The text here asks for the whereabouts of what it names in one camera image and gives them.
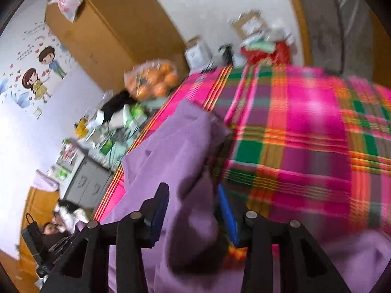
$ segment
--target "plastic bag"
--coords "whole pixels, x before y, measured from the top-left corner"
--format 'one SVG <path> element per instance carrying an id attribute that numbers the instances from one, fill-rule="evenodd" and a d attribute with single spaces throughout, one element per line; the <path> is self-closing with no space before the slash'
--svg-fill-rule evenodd
<path id="1" fill-rule="evenodd" d="M 75 21 L 77 9 L 83 0 L 51 0 L 48 4 L 58 4 L 61 13 L 71 22 Z"/>
<path id="2" fill-rule="evenodd" d="M 173 62 L 157 59 L 124 73 L 124 82 L 132 97 L 143 101 L 167 96 L 179 84 L 179 77 Z"/>

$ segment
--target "cartoon boy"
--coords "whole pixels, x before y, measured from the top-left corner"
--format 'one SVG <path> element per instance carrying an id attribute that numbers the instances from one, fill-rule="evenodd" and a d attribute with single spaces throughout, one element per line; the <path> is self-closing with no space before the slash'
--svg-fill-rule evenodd
<path id="1" fill-rule="evenodd" d="M 52 46 L 45 47 L 38 56 L 38 60 L 41 64 L 49 64 L 49 68 L 59 75 L 61 79 L 65 77 L 66 73 L 64 73 L 63 69 L 58 64 L 58 61 L 54 59 L 54 48 Z"/>

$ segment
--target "brown cabinet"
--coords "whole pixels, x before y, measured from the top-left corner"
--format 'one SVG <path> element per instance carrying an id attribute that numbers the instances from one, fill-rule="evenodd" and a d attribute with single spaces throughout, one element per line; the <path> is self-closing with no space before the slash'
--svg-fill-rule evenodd
<path id="1" fill-rule="evenodd" d="M 51 4 L 45 21 L 103 90 L 123 89 L 124 71 L 154 58 L 188 72 L 185 43 L 157 0 L 84 0 L 73 23 Z"/>

